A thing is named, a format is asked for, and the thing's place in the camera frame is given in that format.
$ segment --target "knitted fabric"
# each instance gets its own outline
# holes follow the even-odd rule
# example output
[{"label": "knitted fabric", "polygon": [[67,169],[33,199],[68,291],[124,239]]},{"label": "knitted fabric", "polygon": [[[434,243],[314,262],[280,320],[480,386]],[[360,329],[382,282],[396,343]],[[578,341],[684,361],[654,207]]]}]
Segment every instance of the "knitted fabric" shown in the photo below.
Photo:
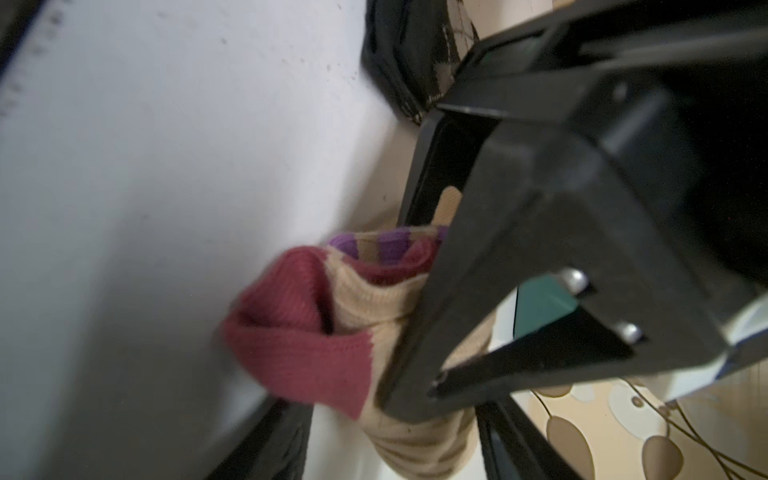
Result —
[{"label": "knitted fabric", "polygon": [[[323,403],[356,420],[406,478],[448,478],[474,452],[474,409],[411,425],[374,403],[402,328],[423,288],[444,227],[334,238],[284,253],[243,292],[224,338],[271,393]],[[450,355],[449,368],[487,349],[493,315]]]}]

